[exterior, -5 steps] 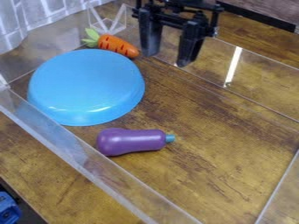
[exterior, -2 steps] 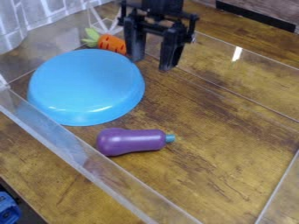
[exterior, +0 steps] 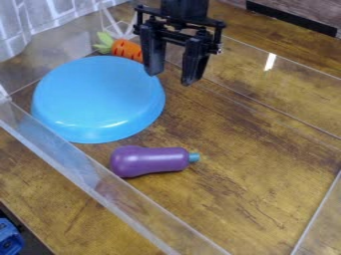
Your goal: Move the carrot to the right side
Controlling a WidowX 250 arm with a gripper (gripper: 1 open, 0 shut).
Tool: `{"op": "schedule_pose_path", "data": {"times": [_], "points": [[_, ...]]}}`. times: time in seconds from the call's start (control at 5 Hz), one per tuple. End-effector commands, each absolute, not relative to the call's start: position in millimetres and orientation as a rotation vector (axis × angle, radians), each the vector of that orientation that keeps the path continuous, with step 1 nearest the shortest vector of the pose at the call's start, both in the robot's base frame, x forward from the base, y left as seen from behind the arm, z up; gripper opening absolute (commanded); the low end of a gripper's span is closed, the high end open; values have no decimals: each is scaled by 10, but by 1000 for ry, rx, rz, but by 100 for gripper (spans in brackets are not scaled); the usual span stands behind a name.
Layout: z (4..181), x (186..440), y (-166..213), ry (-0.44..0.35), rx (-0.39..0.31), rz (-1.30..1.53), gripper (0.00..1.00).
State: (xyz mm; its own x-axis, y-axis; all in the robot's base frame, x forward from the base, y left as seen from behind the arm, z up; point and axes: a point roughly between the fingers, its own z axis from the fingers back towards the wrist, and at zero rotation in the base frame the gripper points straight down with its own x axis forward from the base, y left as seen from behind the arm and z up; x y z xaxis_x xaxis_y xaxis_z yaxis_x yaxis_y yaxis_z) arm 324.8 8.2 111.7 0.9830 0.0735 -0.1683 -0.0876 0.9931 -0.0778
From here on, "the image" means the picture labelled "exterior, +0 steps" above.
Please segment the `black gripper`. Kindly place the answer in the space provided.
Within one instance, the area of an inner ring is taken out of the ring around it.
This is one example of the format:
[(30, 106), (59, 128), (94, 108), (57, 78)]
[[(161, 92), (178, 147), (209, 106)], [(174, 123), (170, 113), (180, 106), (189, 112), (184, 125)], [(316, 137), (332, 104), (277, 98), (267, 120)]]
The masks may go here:
[(220, 54), (226, 24), (208, 17), (209, 0), (162, 0), (161, 7), (138, 5), (134, 33), (141, 36), (146, 72), (165, 71), (168, 43), (185, 46), (181, 83), (190, 86), (204, 75), (209, 54)]

